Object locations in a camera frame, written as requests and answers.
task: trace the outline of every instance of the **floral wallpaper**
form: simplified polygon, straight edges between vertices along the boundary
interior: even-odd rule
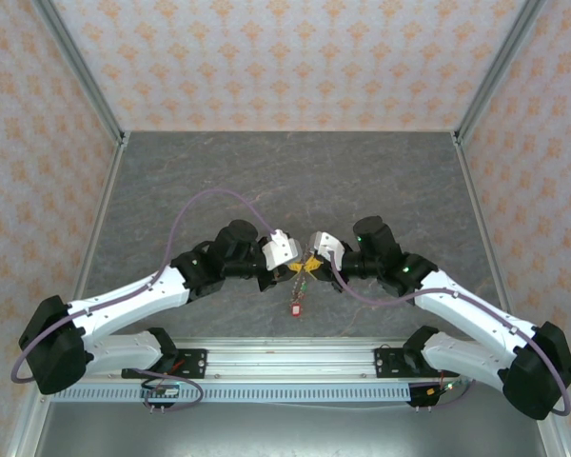
[[[0,0],[0,456],[40,301],[71,294],[113,145],[30,0]]]
[[[571,0],[543,7],[465,153],[515,311],[571,347]]]
[[[55,3],[125,130],[446,130],[524,2]]]

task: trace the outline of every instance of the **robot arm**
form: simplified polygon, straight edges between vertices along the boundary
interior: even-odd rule
[[[256,278],[260,291],[290,279],[286,265],[296,262],[301,249],[281,230],[256,240],[258,232],[246,221],[233,221],[216,239],[185,252],[162,270],[122,288],[64,304],[58,296],[43,301],[19,340],[24,349],[51,324],[85,311],[41,341],[28,355],[33,378],[41,392],[55,393],[84,374],[120,368],[170,368],[175,346],[164,330],[151,328],[137,335],[109,335],[155,312],[177,308],[220,290],[227,277]],[[96,305],[141,293],[95,312]]]
[[[561,329],[546,322],[541,328],[493,307],[462,288],[436,265],[417,254],[402,252],[389,227],[379,216],[367,217],[353,228],[360,250],[354,251],[329,233],[311,237],[315,255],[322,260],[314,275],[342,291],[332,270],[333,258],[342,282],[349,278],[376,278],[391,294],[460,328],[476,342],[456,340],[435,328],[423,327],[404,344],[406,362],[427,365],[477,379],[503,392],[508,401],[529,417],[544,419],[561,398],[554,376],[525,339],[539,346],[566,387],[571,384],[571,353]],[[477,306],[463,300],[471,298]],[[495,317],[503,319],[508,327]]]

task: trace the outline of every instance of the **wall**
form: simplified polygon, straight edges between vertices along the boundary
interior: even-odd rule
[[[38,303],[68,296],[112,143],[30,0],[0,1],[0,456],[22,387],[9,380]]]
[[[571,0],[547,2],[465,151],[515,310],[571,346]]]
[[[522,0],[56,0],[123,129],[456,128]]]

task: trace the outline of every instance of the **enclosure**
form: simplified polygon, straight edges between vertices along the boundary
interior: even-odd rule
[[[507,312],[553,322],[571,347],[571,0],[0,0],[0,455],[59,455],[64,442],[101,454],[119,441],[87,447],[77,430],[126,439],[120,423],[156,427],[129,406],[50,405],[11,384],[10,367],[43,299],[150,274],[180,207],[210,188],[241,193],[303,245],[320,230],[353,246],[355,222],[381,215],[405,250]],[[207,197],[176,249],[233,219],[257,223],[236,200]],[[351,285],[385,297],[376,281]],[[126,332],[369,342],[430,325],[463,337],[419,308],[367,306],[320,281],[294,318],[292,286],[226,282]],[[359,443],[344,452],[381,453],[368,443],[384,420],[380,443],[394,452],[571,455],[571,414],[536,425],[488,388],[467,402],[442,416],[465,424],[466,440],[375,411],[348,424]],[[343,439],[313,427],[327,421],[320,410],[305,422],[245,408],[191,412],[191,452],[207,452],[194,440],[223,414],[253,416],[242,429],[258,443],[272,439],[264,424],[298,422],[303,438],[275,455],[320,455],[309,430]],[[30,417],[42,417],[36,429]],[[106,429],[85,428],[96,421]]]

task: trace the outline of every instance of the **gray marble floor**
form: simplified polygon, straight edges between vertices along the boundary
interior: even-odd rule
[[[403,249],[419,253],[464,287],[497,304],[478,226],[448,133],[139,132],[131,134],[92,262],[87,296],[150,274],[162,258],[180,207],[202,189],[242,193],[273,227],[303,245],[325,230],[354,246],[353,224],[381,215]],[[209,196],[185,217],[175,256],[212,240],[232,219],[252,214],[228,196]],[[376,282],[352,281],[369,297]],[[417,308],[370,308],[309,284],[302,317],[291,317],[293,282],[258,292],[230,280],[186,307],[126,329],[163,327],[172,336],[408,337],[421,325],[460,334]]]

